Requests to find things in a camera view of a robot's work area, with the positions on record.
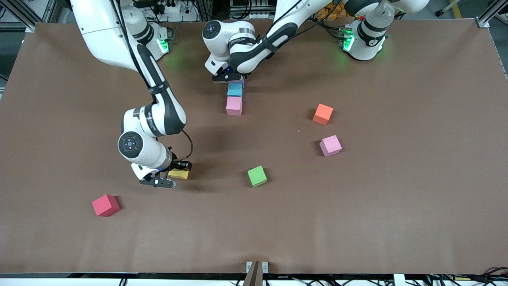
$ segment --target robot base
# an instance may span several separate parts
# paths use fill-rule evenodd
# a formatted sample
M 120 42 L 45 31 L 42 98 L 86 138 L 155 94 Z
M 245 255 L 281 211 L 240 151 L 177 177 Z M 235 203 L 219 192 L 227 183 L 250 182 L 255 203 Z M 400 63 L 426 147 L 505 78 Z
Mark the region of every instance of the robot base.
M 369 47 L 358 36 L 358 25 L 361 20 L 355 20 L 351 24 L 347 24 L 345 28 L 350 28 L 352 35 L 355 37 L 354 41 L 350 44 L 349 48 L 342 45 L 344 52 L 348 53 L 352 58 L 359 61 L 368 61 L 373 59 L 379 51 L 383 48 L 384 40 L 379 41 L 375 46 Z
M 156 61 L 169 52 L 171 41 L 168 39 L 168 28 L 156 23 L 149 23 L 153 28 L 153 38 L 146 44 Z

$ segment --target orange object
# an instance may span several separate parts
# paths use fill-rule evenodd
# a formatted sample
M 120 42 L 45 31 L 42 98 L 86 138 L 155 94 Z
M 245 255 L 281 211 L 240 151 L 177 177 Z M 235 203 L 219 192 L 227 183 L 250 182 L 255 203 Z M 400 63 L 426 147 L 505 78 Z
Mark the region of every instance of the orange object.
M 325 8 L 322 8 L 316 13 L 316 19 L 319 21 L 323 19 L 326 16 L 326 14 L 328 14 L 327 10 Z
M 314 114 L 314 118 L 312 118 L 312 121 L 327 125 L 328 121 L 330 120 L 330 116 L 332 115 L 332 111 L 333 108 L 324 104 L 319 104 L 317 106 L 316 113 Z
M 332 13 L 330 14 L 330 16 L 328 16 L 328 18 L 326 18 L 327 20 L 335 20 L 337 19 L 337 13 Z

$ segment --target stacked blocks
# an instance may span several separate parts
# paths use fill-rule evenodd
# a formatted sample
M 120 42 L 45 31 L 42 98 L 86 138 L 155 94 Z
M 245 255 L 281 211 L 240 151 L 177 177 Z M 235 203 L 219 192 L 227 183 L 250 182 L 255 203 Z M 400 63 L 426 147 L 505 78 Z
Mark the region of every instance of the stacked blocks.
M 242 115 L 242 95 L 243 95 L 243 83 L 231 82 L 228 84 L 228 100 L 226 102 L 226 112 L 228 115 Z
M 333 108 L 324 104 L 319 104 L 317 106 L 316 113 L 314 114 L 314 118 L 312 118 L 312 121 L 327 125 L 328 121 L 330 120 L 330 116 L 332 115 L 332 111 Z
M 237 96 L 228 96 L 226 102 L 226 112 L 228 115 L 242 115 L 242 98 Z
M 257 186 L 263 185 L 266 183 L 266 175 L 265 171 L 263 171 L 262 166 L 257 166 L 254 169 L 250 169 L 247 171 L 250 182 L 252 183 L 252 187 L 256 188 Z
M 173 169 L 168 172 L 168 176 L 173 177 L 173 178 L 187 180 L 187 178 L 189 177 L 189 171 L 188 170 Z
M 228 84 L 228 96 L 239 96 L 242 97 L 243 83 L 232 82 Z
M 321 150 L 323 150 L 323 155 L 325 155 L 325 157 L 337 154 L 340 150 L 342 150 L 342 146 L 339 143 L 337 135 L 322 139 L 319 146 L 321 147 Z
M 120 210 L 116 198 L 108 194 L 93 201 L 92 205 L 98 216 L 110 216 Z

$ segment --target orange cube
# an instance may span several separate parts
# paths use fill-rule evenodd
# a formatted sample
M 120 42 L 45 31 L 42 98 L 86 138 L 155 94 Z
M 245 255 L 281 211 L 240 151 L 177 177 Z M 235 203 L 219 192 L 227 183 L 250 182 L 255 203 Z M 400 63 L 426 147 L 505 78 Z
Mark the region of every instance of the orange cube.
M 328 121 L 330 120 L 330 116 L 332 115 L 332 111 L 333 108 L 324 104 L 319 104 L 317 106 L 316 113 L 314 114 L 314 118 L 312 118 L 312 121 L 327 125 Z

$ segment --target red cube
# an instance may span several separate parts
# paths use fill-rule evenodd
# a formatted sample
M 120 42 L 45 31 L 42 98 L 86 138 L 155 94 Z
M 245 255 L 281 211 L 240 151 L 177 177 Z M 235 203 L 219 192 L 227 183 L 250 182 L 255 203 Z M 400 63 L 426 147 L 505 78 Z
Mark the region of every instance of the red cube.
M 108 194 L 93 201 L 92 205 L 98 216 L 110 216 L 120 210 L 116 198 Z

